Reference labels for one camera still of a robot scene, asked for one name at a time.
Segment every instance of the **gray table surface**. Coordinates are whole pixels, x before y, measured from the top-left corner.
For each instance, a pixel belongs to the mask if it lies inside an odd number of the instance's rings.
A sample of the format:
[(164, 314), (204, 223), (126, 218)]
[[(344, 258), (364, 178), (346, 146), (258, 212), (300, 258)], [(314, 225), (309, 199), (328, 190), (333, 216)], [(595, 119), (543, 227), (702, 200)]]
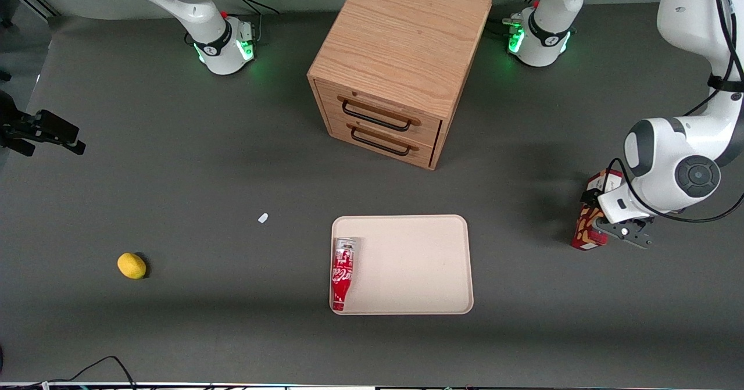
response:
[[(586, 7), (549, 69), (486, 34), (434, 172), (325, 133), (305, 74), (333, 17), (267, 17), (257, 60), (228, 77), (175, 20), (56, 22), (30, 107), (88, 149), (39, 146), (2, 173), (3, 380), (118, 355), (140, 381), (744, 385), (744, 212), (658, 221), (649, 250), (567, 244), (629, 128), (707, 93), (707, 62), (662, 40), (656, 6)], [(723, 176), (689, 215), (734, 201), (742, 162)], [(420, 213), (468, 221), (473, 310), (334, 315), (333, 220)], [(122, 252), (152, 277), (123, 278)], [(84, 378), (123, 380), (108, 364)]]

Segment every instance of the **black drawer handle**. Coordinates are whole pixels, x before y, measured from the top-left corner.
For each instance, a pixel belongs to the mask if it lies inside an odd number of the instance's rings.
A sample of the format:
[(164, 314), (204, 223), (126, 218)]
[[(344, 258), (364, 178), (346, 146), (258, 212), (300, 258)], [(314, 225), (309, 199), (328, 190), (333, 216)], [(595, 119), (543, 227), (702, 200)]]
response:
[(405, 155), (409, 154), (409, 152), (411, 151), (411, 146), (407, 146), (406, 147), (406, 151), (405, 152), (401, 152), (401, 151), (396, 150), (396, 149), (391, 149), (390, 147), (387, 147), (387, 146), (382, 146), (382, 144), (377, 144), (374, 141), (369, 141), (369, 140), (367, 140), (365, 138), (361, 138), (359, 136), (356, 136), (356, 135), (354, 135), (354, 133), (356, 133), (356, 127), (352, 127), (351, 128), (351, 138), (353, 138), (354, 140), (358, 141), (359, 143), (364, 143), (364, 144), (367, 144), (368, 146), (377, 147), (377, 149), (385, 150), (386, 152), (392, 153), (394, 155), (405, 156)]
[(344, 110), (344, 114), (350, 115), (352, 117), (360, 118), (364, 121), (369, 121), (370, 123), (375, 123), (379, 126), (383, 126), (385, 128), (390, 128), (390, 130), (395, 131), (407, 131), (409, 128), (411, 128), (411, 120), (406, 123), (404, 126), (396, 126), (395, 124), (386, 123), (382, 120), (377, 120), (377, 118), (367, 117), (366, 115), (359, 114), (358, 112), (349, 111), (346, 109), (346, 106), (349, 104), (348, 99), (344, 99), (343, 104), (341, 104), (341, 109)]

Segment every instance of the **wooden drawer cabinet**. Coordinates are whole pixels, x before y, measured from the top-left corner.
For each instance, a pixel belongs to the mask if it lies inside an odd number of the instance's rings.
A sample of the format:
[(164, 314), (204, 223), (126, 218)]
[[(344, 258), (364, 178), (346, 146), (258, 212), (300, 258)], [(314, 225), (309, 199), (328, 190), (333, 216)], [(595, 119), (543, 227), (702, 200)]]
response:
[(308, 80), (328, 133), (435, 169), (491, 0), (346, 0)]

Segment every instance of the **green led light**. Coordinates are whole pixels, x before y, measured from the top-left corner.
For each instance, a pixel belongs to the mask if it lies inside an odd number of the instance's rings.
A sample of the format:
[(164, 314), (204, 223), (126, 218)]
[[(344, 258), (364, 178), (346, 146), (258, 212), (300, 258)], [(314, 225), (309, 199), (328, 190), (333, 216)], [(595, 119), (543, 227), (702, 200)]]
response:
[(253, 43), (250, 41), (235, 40), (235, 45), (239, 48), (240, 54), (242, 54), (242, 58), (244, 58), (245, 61), (253, 59)]
[(196, 44), (194, 45), (194, 49), (196, 50), (197, 54), (199, 54), (199, 61), (204, 63), (204, 57), (202, 57), (202, 52), (199, 51), (199, 48), (196, 46)]
[(566, 34), (566, 39), (563, 40), (563, 46), (560, 48), (560, 52), (563, 53), (566, 51), (566, 45), (568, 44), (568, 39), (571, 38), (571, 31), (568, 31), (568, 34)]
[(516, 33), (513, 33), (511, 38), (509, 38), (509, 51), (512, 53), (516, 53), (519, 51), (519, 47), (521, 46), (521, 41), (524, 39), (524, 30), (521, 28), (518, 28)]

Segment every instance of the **red bottle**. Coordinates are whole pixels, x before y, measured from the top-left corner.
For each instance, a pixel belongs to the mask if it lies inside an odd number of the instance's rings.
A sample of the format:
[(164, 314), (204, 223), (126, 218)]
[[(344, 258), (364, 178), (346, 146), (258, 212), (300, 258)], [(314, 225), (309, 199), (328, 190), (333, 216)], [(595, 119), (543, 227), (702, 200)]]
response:
[(340, 237), (335, 240), (331, 287), (333, 290), (333, 310), (343, 311), (346, 292), (351, 287), (351, 274), (354, 271), (354, 249), (356, 240)]

